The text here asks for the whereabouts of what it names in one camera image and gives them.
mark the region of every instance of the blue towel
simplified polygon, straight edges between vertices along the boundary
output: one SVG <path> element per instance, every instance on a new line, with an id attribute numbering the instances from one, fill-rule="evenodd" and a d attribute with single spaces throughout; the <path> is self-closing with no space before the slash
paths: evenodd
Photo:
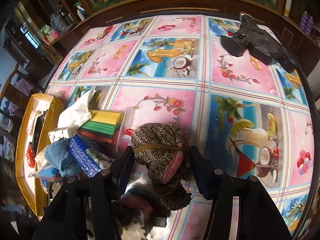
<path id="1" fill-rule="evenodd" d="M 69 143 L 71 138 L 61 138 L 48 145 L 44 153 L 46 160 L 60 171 L 62 177 L 77 176 L 81 172 L 80 165 L 74 157 L 69 154 Z"/>

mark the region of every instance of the patterned tablecloth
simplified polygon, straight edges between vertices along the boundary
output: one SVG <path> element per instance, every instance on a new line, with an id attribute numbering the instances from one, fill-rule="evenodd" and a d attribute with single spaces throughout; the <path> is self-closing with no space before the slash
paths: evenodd
<path id="1" fill-rule="evenodd" d="M 93 28 L 63 60 L 47 93 L 70 106 L 95 88 L 100 109 L 134 109 L 127 129 L 146 122 L 181 127 L 216 167 L 241 178 L 258 176 L 293 233 L 313 172 L 310 110 L 297 73 L 267 66 L 247 51 L 233 57 L 221 47 L 220 35 L 232 36 L 239 25 L 165 15 Z M 136 165 L 128 187 L 151 186 L 146 174 L 145 166 Z M 192 202 L 172 212 L 153 239 L 203 236 L 211 202 L 194 180 L 183 185 Z M 235 197 L 230 239 L 236 237 L 237 217 Z"/>

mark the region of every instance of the yellow flower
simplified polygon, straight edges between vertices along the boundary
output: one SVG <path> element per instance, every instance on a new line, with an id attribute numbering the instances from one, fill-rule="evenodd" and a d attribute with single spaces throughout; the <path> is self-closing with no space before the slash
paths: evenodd
<path id="1" fill-rule="evenodd" d="M 175 98 L 169 98 L 168 103 L 172 105 L 176 101 Z"/>

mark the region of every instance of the silver bolt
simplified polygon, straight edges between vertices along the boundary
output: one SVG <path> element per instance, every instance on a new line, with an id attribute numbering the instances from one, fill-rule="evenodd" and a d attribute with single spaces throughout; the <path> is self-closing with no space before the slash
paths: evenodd
<path id="1" fill-rule="evenodd" d="M 215 169 L 214 173 L 217 174 L 217 175 L 222 175 L 223 174 L 223 170 Z"/>
<path id="2" fill-rule="evenodd" d="M 258 181 L 258 178 L 257 178 L 256 176 L 251 175 L 251 176 L 249 177 L 249 180 L 251 180 L 251 181 L 253 181 L 253 182 L 257 182 L 257 181 Z"/>
<path id="3" fill-rule="evenodd" d="M 67 182 L 68 183 L 72 183 L 72 182 L 75 182 L 76 181 L 76 178 L 75 177 L 69 177 L 68 179 L 67 179 Z"/>
<path id="4" fill-rule="evenodd" d="M 103 176 L 106 176 L 106 175 L 108 175 L 109 173 L 110 173 L 110 170 L 109 170 L 109 169 L 104 169 L 104 170 L 101 171 L 101 175 L 103 175 Z"/>

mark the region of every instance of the window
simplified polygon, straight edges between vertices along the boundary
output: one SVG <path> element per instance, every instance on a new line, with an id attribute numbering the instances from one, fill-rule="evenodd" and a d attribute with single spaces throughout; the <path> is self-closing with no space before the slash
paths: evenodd
<path id="1" fill-rule="evenodd" d="M 35 38 L 31 35 L 30 32 L 25 28 L 25 26 L 20 27 L 20 31 L 24 34 L 24 36 L 27 38 L 28 41 L 34 46 L 36 49 L 39 48 L 39 43 L 36 42 Z"/>

